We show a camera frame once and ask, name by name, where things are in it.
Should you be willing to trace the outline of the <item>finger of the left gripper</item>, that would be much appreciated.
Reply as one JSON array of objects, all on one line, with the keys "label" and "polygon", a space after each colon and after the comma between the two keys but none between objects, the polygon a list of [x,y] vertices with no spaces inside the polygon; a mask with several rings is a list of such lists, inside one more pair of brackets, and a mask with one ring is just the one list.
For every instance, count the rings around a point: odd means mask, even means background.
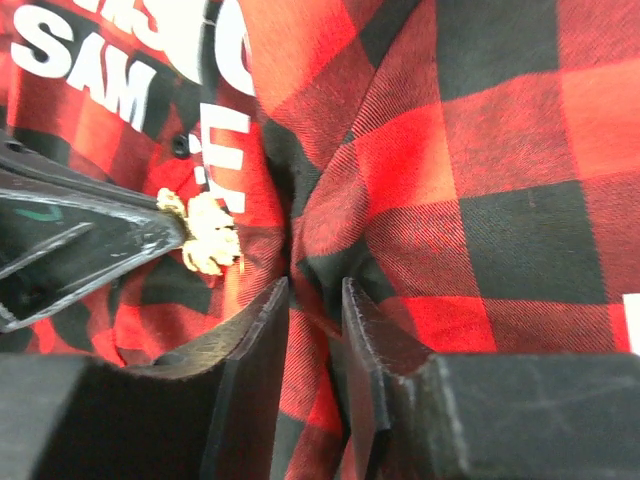
[{"label": "finger of the left gripper", "polygon": [[156,199],[107,182],[98,181],[62,166],[27,148],[1,131],[1,170],[73,191],[140,208],[156,210]]},{"label": "finger of the left gripper", "polygon": [[185,237],[181,223],[158,208],[2,173],[2,331],[61,311]]}]

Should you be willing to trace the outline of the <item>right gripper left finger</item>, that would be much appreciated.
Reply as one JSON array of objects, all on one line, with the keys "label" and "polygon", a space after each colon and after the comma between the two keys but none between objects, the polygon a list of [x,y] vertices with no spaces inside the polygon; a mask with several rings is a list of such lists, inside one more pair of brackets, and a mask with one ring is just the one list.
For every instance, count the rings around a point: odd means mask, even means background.
[{"label": "right gripper left finger", "polygon": [[1,358],[5,479],[265,479],[288,336],[288,282],[149,365]]}]

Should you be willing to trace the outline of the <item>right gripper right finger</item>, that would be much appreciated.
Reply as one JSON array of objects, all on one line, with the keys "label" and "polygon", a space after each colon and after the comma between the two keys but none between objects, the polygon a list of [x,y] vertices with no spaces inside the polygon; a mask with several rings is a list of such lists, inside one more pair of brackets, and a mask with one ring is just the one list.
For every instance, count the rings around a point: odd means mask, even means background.
[{"label": "right gripper right finger", "polygon": [[632,354],[437,353],[342,284],[360,479],[635,479]]}]

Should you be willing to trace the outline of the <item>gold leaf brooch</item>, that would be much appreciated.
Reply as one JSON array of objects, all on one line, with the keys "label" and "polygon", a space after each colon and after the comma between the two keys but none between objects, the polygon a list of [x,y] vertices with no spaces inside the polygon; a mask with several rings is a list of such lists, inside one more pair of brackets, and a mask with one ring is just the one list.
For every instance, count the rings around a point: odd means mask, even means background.
[{"label": "gold leaf brooch", "polygon": [[212,192],[202,192],[184,203],[175,192],[162,188],[156,206],[182,222],[186,231],[182,260],[189,270],[219,277],[241,257],[234,219]]}]

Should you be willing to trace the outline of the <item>red black plaid shirt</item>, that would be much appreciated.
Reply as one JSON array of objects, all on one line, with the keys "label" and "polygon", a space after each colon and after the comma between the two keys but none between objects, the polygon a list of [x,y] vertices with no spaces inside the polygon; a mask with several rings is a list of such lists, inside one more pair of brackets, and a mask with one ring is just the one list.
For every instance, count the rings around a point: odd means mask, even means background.
[{"label": "red black plaid shirt", "polygon": [[354,475],[346,277],[437,351],[639,349],[635,1],[5,1],[1,124],[102,181],[215,193],[242,248],[2,350],[146,362],[288,276],[274,479]]}]

